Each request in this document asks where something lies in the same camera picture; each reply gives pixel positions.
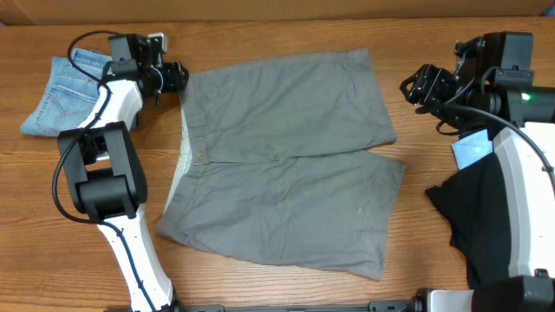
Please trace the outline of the grey cotton shorts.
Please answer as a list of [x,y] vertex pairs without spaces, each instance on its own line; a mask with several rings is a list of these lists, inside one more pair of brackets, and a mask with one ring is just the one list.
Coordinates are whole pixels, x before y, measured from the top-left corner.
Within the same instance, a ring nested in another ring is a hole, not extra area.
[[261,264],[378,280],[405,166],[369,52],[283,56],[198,72],[158,233]]

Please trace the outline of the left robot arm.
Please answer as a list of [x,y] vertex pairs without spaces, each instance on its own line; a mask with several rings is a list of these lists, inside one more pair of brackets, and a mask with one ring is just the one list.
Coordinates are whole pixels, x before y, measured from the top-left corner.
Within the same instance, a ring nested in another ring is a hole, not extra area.
[[147,228],[147,178],[130,136],[148,98],[185,89],[188,70],[164,62],[167,38],[109,31],[111,60],[95,78],[99,98],[78,127],[58,134],[52,181],[57,210],[93,224],[108,241],[126,281],[131,311],[182,311]]

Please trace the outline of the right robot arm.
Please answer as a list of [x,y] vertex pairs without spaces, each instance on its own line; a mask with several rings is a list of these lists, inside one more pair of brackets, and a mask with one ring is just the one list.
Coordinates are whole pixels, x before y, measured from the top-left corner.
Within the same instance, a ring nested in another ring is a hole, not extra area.
[[457,42],[455,71],[426,64],[400,86],[420,114],[493,150],[427,195],[467,262],[466,290],[421,289],[404,311],[554,308],[554,91],[533,85],[533,36]]

